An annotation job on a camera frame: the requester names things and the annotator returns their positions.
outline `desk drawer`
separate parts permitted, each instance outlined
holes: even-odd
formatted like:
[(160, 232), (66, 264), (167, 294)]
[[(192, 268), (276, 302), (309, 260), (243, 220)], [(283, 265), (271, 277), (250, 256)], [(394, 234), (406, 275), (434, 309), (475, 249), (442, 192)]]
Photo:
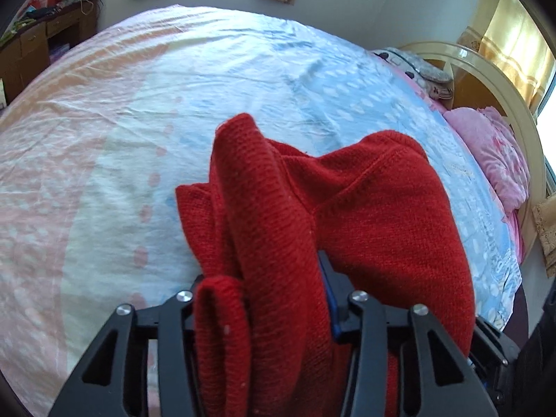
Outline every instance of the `desk drawer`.
[(91, 11), (79, 21), (79, 41), (83, 42), (97, 34), (97, 12)]
[(21, 59), (21, 42), (18, 38), (8, 41), (0, 49), (0, 69), (2, 69), (2, 66), (13, 64), (19, 59)]
[(46, 32), (44, 30), (44, 23), (39, 23), (37, 26), (30, 28), (21, 35), (21, 54), (23, 56), (29, 54), (34, 49), (46, 44)]
[(2, 67), (0, 65), (0, 78), (2, 78), (2, 82), (4, 83), (4, 94), (6, 95), (8, 104), (24, 89), (21, 74), (19, 73), (20, 62), (21, 60), (19, 59), (9, 66)]
[(23, 86), (27, 87), (49, 65), (48, 44), (44, 42), (19, 61), (19, 73)]
[(81, 9), (75, 9), (70, 13), (56, 17), (51, 22), (46, 23), (46, 36), (51, 38), (52, 36), (57, 35), (59, 32), (62, 32), (66, 28), (78, 23), (80, 18)]

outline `pillow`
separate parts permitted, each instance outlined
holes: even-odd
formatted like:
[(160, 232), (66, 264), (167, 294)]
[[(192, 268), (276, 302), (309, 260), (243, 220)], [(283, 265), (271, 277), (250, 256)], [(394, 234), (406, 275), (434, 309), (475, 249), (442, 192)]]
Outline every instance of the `pillow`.
[(433, 66), (421, 58), (418, 54), (415, 54), (407, 50), (399, 50), (394, 47), (387, 47), (385, 50), (391, 51), (400, 58), (402, 58), (406, 63), (411, 65), (415, 71), (421, 75), (425, 80), (430, 80), (431, 82), (439, 84), (451, 83), (452, 77), (450, 74), (441, 71), (439, 68)]
[[(432, 64), (427, 63), (422, 58), (417, 57), (417, 55), (411, 54), (411, 58), (417, 57), (419, 58), (419, 64), (425, 63), (428, 67), (418, 69), (416, 65), (412, 62), (408, 62), (405, 57), (402, 57), (399, 54), (400, 50), (395, 48), (388, 48), (386, 50), (372, 50), (371, 53), (374, 53), (379, 58), (385, 60), (388, 64), (399, 68), (402, 72), (404, 72), (408, 78), (413, 80), (420, 88), (422, 88), (430, 98), (433, 100), (451, 100), (454, 97), (454, 93), (452, 91), (453, 83), (448, 75), (448, 73), (441, 71), (440, 69), (436, 68)], [(431, 79), (425, 78), (422, 76), (419, 71), (426, 70), (429, 72), (427, 76), (440, 76), (443, 79), (448, 78), (448, 80), (442, 82), (435, 82)]]
[(496, 191), (506, 215), (529, 197), (529, 168), (512, 130), (493, 107), (456, 108), (443, 114)]
[(417, 94), (418, 97), (421, 97), (422, 100), (424, 100), (424, 102), (427, 104), (427, 106), (432, 110), (432, 111), (438, 111), (440, 114), (443, 114), (444, 111), (446, 111), (446, 107), (444, 107), (443, 104), (441, 104), (440, 102), (438, 102), (437, 100), (432, 100), (429, 97), (428, 92), (424, 91), (416, 82), (415, 80), (413, 80), (410, 76), (406, 75), (400, 68), (390, 64), (388, 61), (384, 60), (384, 63), (390, 68), (390, 70), (392, 71), (392, 73), (394, 73), (396, 76), (398, 76), (399, 78), (401, 78), (402, 80), (404, 80), (404, 82), (406, 82), (409, 87), (413, 90), (413, 92), (415, 94)]

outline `bedsheet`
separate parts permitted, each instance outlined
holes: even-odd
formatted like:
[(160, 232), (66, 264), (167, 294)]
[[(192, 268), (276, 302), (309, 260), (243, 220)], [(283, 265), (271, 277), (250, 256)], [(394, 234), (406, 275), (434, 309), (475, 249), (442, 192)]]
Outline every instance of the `bedsheet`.
[(207, 181), (216, 127), (242, 112), (313, 156), (384, 129), (415, 138), (450, 198), (476, 313), (508, 321), (521, 276), (500, 201), (380, 58), (296, 22), (158, 9), (71, 50), (0, 121), (0, 369), (35, 417), (115, 306), (191, 285), (174, 189)]

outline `red sweater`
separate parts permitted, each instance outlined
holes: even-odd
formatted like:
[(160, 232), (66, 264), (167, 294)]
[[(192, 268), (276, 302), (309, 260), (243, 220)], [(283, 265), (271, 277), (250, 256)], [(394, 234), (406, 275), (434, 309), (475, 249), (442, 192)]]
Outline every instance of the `red sweater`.
[[(216, 131), (209, 182), (176, 195), (206, 276), (195, 324), (208, 417), (339, 414), (350, 349), (332, 341), (317, 250), (382, 303), (429, 306), (468, 354), (469, 266), (415, 140), (380, 132), (314, 158), (265, 139), (241, 114)], [(397, 380), (390, 355), (389, 416)]]

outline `floor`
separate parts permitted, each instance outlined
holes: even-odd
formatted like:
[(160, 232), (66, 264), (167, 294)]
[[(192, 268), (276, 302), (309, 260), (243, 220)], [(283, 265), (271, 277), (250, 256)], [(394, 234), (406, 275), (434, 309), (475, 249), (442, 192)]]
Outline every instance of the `floor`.
[(543, 249), (538, 240), (525, 263), (522, 264), (521, 270), (529, 312), (529, 334), (531, 334), (543, 314), (544, 301), (554, 281), (554, 277), (549, 279), (545, 273)]

